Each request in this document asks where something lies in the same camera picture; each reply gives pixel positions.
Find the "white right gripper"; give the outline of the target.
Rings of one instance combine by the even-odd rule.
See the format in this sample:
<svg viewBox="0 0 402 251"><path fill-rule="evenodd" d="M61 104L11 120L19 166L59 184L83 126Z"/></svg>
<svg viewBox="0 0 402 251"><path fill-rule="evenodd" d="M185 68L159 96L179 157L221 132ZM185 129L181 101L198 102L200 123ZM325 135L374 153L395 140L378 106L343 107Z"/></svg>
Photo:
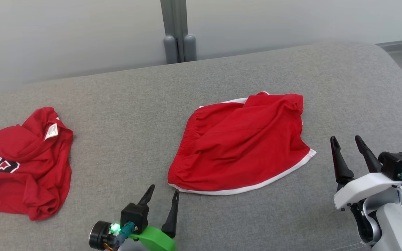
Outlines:
<svg viewBox="0 0 402 251"><path fill-rule="evenodd" d="M355 142L370 174L353 181L339 142L330 137L335 179L345 185L334 195L334 204L351 210L365 246L402 246L402 173L399 181L380 173L382 165L362 137L356 135Z"/></svg>

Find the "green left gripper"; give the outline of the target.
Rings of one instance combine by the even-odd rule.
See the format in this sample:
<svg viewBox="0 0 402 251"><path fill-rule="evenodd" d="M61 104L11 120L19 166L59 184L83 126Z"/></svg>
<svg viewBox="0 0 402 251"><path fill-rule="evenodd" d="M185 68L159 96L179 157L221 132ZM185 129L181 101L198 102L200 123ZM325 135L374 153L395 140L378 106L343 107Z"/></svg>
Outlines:
<svg viewBox="0 0 402 251"><path fill-rule="evenodd" d="M140 199L138 206L147 206L154 193L155 185L152 184ZM177 233L177 219L179 208L180 191L176 189L172 197L172 207L162 225L162 230L154 227L146 227L141 234L135 234L138 227L132 221L124 227L118 223L98 221L94 224L89 234L89 246L92 249L103 251L118 251L127 240L139 241L150 251L175 251L174 238Z"/></svg>

